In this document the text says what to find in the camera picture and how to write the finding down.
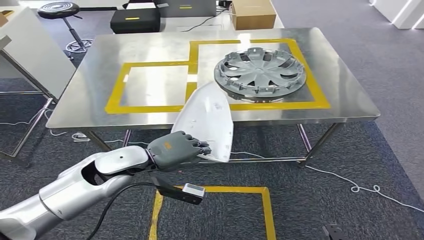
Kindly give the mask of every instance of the yellow tape square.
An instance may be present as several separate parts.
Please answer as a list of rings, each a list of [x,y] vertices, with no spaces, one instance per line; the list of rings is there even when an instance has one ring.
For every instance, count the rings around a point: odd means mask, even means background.
[[[240,44],[240,40],[204,40],[190,41],[189,57],[187,61],[162,61],[162,62],[126,62],[123,64],[116,79],[112,93],[104,108],[108,114],[133,114],[133,113],[175,113],[183,109],[183,105],[166,106],[122,106],[121,97],[125,88],[125,77],[131,68],[136,67],[165,67],[165,66],[188,66],[188,78],[185,88],[185,100],[187,101],[197,88],[199,46],[213,44]],[[252,111],[252,110],[302,110],[302,109],[330,109],[331,105],[317,83],[308,63],[306,62],[298,44],[291,38],[276,39],[251,39],[252,44],[284,43],[288,45],[291,54],[296,57],[304,66],[306,71],[306,86],[309,89],[313,101],[296,102],[270,102],[270,103],[233,103],[230,104],[232,111]]]
[[[271,208],[270,191],[267,187],[257,186],[203,186],[207,193],[242,193],[242,194],[261,194],[263,215],[265,220],[265,230],[267,240],[277,240],[274,227],[273,210]],[[153,212],[151,214],[151,225],[148,240],[158,240],[158,218],[162,208],[164,197],[156,191],[153,202]]]

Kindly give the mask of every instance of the power cord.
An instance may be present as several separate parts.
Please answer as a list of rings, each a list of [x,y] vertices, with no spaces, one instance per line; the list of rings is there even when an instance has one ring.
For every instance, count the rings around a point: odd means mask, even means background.
[[[100,226],[103,223],[103,220],[105,219],[106,214],[108,213],[108,210],[111,208],[111,205],[114,203],[115,199],[117,199],[117,197],[125,190],[133,188],[133,187],[138,187],[138,186],[150,186],[150,187],[155,187],[155,185],[153,183],[150,182],[137,182],[137,183],[133,183],[130,184],[124,188],[122,188],[121,190],[119,190],[107,203],[107,205],[104,207],[103,212],[100,215],[100,218],[98,219],[97,225],[95,226],[94,230],[91,232],[91,234],[85,239],[85,240],[90,240],[94,237],[94,235],[96,235],[97,231],[100,229]]]
[[[204,23],[206,23],[208,20],[218,17],[220,14],[222,14],[222,13],[223,13],[223,12],[225,12],[225,11],[226,11],[226,9],[224,9],[224,10],[222,10],[222,11],[219,11],[219,12],[218,12],[218,14],[216,14],[215,16],[211,16],[211,17],[207,18],[206,20],[204,20],[202,23],[200,23],[200,24],[198,24],[198,25],[196,25],[196,26],[192,26],[192,27],[191,27],[190,29],[188,29],[188,30],[181,31],[181,33],[183,33],[183,32],[190,32],[191,30],[193,30],[193,29],[195,29],[195,28],[197,28],[197,27],[202,26],[202,25],[203,25]]]
[[[263,156],[261,156],[261,155],[257,155],[257,154],[253,154],[253,153],[245,152],[245,151],[243,151],[243,152],[237,152],[237,154],[238,154],[238,153],[243,153],[243,154],[247,154],[247,155],[251,155],[251,156],[259,157],[259,158],[261,158],[261,159],[264,159],[264,158],[265,158],[265,157],[263,157]],[[404,207],[408,207],[408,208],[411,208],[411,209],[415,209],[415,210],[418,210],[418,211],[420,211],[420,212],[424,213],[424,210],[422,210],[422,209],[419,209],[419,208],[417,208],[417,207],[414,207],[414,206],[411,206],[411,205],[408,205],[408,204],[404,204],[404,203],[402,203],[402,202],[400,202],[400,201],[398,201],[398,200],[396,200],[396,199],[394,199],[394,198],[391,198],[391,197],[389,197],[389,196],[387,196],[387,195],[384,195],[383,193],[381,193],[381,192],[380,192],[380,186],[378,186],[378,185],[374,185],[374,186],[372,186],[373,190],[371,190],[371,189],[368,189],[368,188],[366,188],[366,187],[361,187],[361,186],[359,186],[356,182],[354,182],[354,181],[352,181],[352,180],[350,180],[350,179],[348,179],[348,178],[342,177],[342,176],[340,176],[340,175],[338,175],[338,174],[336,174],[336,173],[334,173],[334,172],[320,170],[320,169],[318,169],[318,168],[311,167],[311,166],[308,166],[308,165],[306,165],[305,167],[306,167],[306,168],[308,168],[308,169],[312,169],[312,170],[314,170],[314,171],[320,172],[320,173],[324,173],[324,174],[331,174],[331,175],[334,175],[334,176],[336,176],[336,177],[338,177],[338,178],[340,178],[340,179],[343,179],[343,180],[345,180],[345,181],[348,181],[349,183],[351,183],[351,184],[353,184],[353,185],[354,185],[353,187],[351,187],[351,188],[350,188],[350,191],[352,191],[353,193],[359,193],[361,189],[362,189],[362,190],[365,190],[365,191],[368,191],[368,192],[372,192],[372,193],[378,193],[379,195],[381,195],[381,196],[385,197],[386,199],[389,199],[389,200],[391,200],[391,201],[393,201],[393,202],[395,202],[395,203],[397,203],[397,204],[399,204],[399,205],[402,205],[402,206],[404,206]]]
[[[42,110],[44,110],[44,109],[47,109],[45,112],[44,112],[44,116],[47,118],[47,120],[49,119],[49,117],[47,116],[47,112],[51,112],[51,111],[53,111],[52,109],[48,109],[48,108],[42,108],[42,109],[40,109],[40,110],[38,110],[37,111],[37,113],[28,121],[28,122],[25,122],[25,121],[20,121],[20,122],[16,122],[16,123],[7,123],[7,122],[0,122],[0,125],[12,125],[12,126],[16,126],[16,125],[18,125],[18,124],[27,124],[27,125],[29,125],[35,118],[36,118],[36,116],[42,111]],[[51,135],[53,135],[53,136],[60,136],[60,135],[63,135],[63,134],[67,134],[68,132],[62,132],[62,133],[58,133],[58,134],[55,134],[55,133],[53,133],[52,132],[52,130],[50,129],[50,134]],[[74,142],[89,142],[90,141],[90,139],[87,137],[87,136],[85,136],[83,133],[80,133],[80,132],[77,132],[77,133],[74,133],[73,135],[72,135],[72,138],[74,139]],[[112,141],[105,141],[105,143],[116,143],[116,142],[124,142],[123,140],[121,140],[121,139],[117,139],[117,140],[112,140]],[[144,144],[144,145],[148,145],[149,143],[147,143],[147,142],[143,142],[143,141],[139,141],[139,142],[129,142],[130,144]],[[254,153],[250,153],[250,152],[246,152],[246,151],[239,151],[239,152],[231,152],[232,154],[247,154],[247,155],[251,155],[251,156],[255,156],[255,157],[258,157],[258,158],[262,158],[262,159],[264,159],[265,157],[263,157],[263,156],[261,156],[261,155],[257,155],[257,154],[254,154]],[[379,194],[379,195],[381,195],[382,197],[385,197],[386,199],[389,199],[389,200],[391,200],[391,201],[393,201],[393,202],[395,202],[395,203],[397,203],[397,204],[399,204],[399,205],[401,205],[401,206],[404,206],[404,207],[408,207],[408,208],[411,208],[411,209],[414,209],[414,210],[417,210],[417,211],[420,211],[420,212],[422,212],[422,213],[424,213],[424,210],[422,210],[422,209],[419,209],[419,208],[417,208],[417,207],[414,207],[414,206],[411,206],[411,205],[408,205],[408,204],[404,204],[404,203],[402,203],[402,202],[400,202],[400,201],[398,201],[398,200],[396,200],[396,199],[394,199],[394,198],[392,198],[392,197],[389,197],[389,196],[387,196],[387,195],[384,195],[383,193],[381,193],[380,192],[380,186],[378,186],[378,185],[374,185],[374,186],[372,186],[372,188],[373,189],[368,189],[368,188],[365,188],[365,187],[361,187],[361,186],[359,186],[356,182],[354,182],[354,181],[352,181],[352,180],[350,180],[350,179],[348,179],[348,178],[345,178],[345,177],[342,177],[342,176],[340,176],[340,175],[338,175],[338,174],[336,174],[336,173],[334,173],[334,172],[330,172],[330,171],[324,171],[324,170],[320,170],[320,169],[318,169],[318,168],[314,168],[314,167],[311,167],[311,166],[308,166],[308,165],[306,165],[305,166],[306,168],[308,168],[308,169],[311,169],[311,170],[314,170],[314,171],[317,171],[317,172],[320,172],[320,173],[324,173],[324,174],[330,174],[330,175],[334,175],[334,176],[336,176],[336,177],[338,177],[338,178],[340,178],[340,179],[343,179],[343,180],[345,180],[345,181],[348,181],[348,182],[350,182],[351,184],[353,184],[354,186],[352,186],[351,188],[350,188],[350,191],[352,191],[353,193],[359,193],[360,192],[360,190],[362,189],[362,190],[365,190],[365,191],[368,191],[368,192],[371,192],[371,193],[377,193],[377,194]],[[131,184],[131,185],[129,185],[129,186],[127,186],[127,187],[125,187],[125,188],[123,188],[121,191],[119,191],[118,193],[117,193],[117,195],[115,196],[115,197],[113,197],[112,199],[111,199],[111,201],[109,202],[110,204],[108,204],[106,207],[107,208],[109,208],[110,207],[110,205],[112,204],[112,202],[113,202],[113,200],[119,195],[119,194],[121,194],[121,192],[123,191],[123,190],[126,190],[126,189],[128,189],[128,188],[130,188],[130,187],[135,187],[135,186],[141,186],[141,183],[139,184],[139,185],[133,185],[133,184]],[[103,211],[103,213],[104,214],[102,214],[102,216],[103,216],[103,218],[104,218],[104,215],[106,215],[106,212],[107,212],[107,209],[105,208],[105,211]],[[97,229],[95,229],[95,231],[93,232],[93,233],[91,233],[93,236],[94,236],[94,234],[96,234],[96,231],[98,230],[98,228],[100,227],[100,225],[102,224],[102,221],[103,221],[103,219],[102,219],[102,217],[100,217],[100,220],[101,221],[99,221],[99,223],[97,224],[98,225],[98,227],[96,226],[96,228]]]
[[[16,125],[19,125],[19,124],[29,125],[34,121],[34,119],[39,115],[39,113],[42,110],[45,110],[45,109],[49,110],[48,108],[41,108],[40,110],[37,111],[37,113],[33,117],[31,117],[31,119],[28,122],[26,122],[26,121],[19,121],[19,122],[16,122],[16,123],[0,122],[0,125],[11,125],[11,126],[16,126]]]

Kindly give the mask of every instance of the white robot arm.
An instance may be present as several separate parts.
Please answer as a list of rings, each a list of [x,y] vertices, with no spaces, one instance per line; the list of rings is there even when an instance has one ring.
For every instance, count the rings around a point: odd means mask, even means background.
[[[38,194],[0,211],[0,240],[35,240],[63,220],[71,220],[99,201],[127,186],[132,176],[145,171],[169,172],[196,164],[198,154],[211,150],[183,131],[151,142],[147,149],[127,146],[93,154],[59,174]],[[172,189],[155,179],[161,194],[186,201],[193,193]]]

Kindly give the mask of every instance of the robot finger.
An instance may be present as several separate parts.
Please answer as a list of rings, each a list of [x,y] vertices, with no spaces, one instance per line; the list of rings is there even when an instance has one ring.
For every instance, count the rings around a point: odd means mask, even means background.
[[[200,153],[204,154],[204,155],[208,155],[208,154],[212,153],[212,149],[208,146],[207,147],[201,147]]]
[[[209,147],[209,144],[207,141],[198,141],[195,147]]]
[[[185,139],[192,140],[193,139],[193,136],[191,136],[190,134],[186,134],[185,135]]]
[[[191,145],[193,145],[193,147],[199,147],[199,140],[197,140],[196,138],[193,138],[188,141],[191,143]]]

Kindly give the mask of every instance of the metal tabletop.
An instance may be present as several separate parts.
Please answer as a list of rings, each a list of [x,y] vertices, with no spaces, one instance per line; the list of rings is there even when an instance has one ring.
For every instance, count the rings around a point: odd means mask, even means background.
[[[226,54],[251,47],[291,52],[305,66],[306,84],[275,102],[253,103],[225,92],[235,124],[345,123],[380,116],[318,28],[283,28],[98,36],[46,126],[168,128],[188,95],[215,81],[214,67]]]

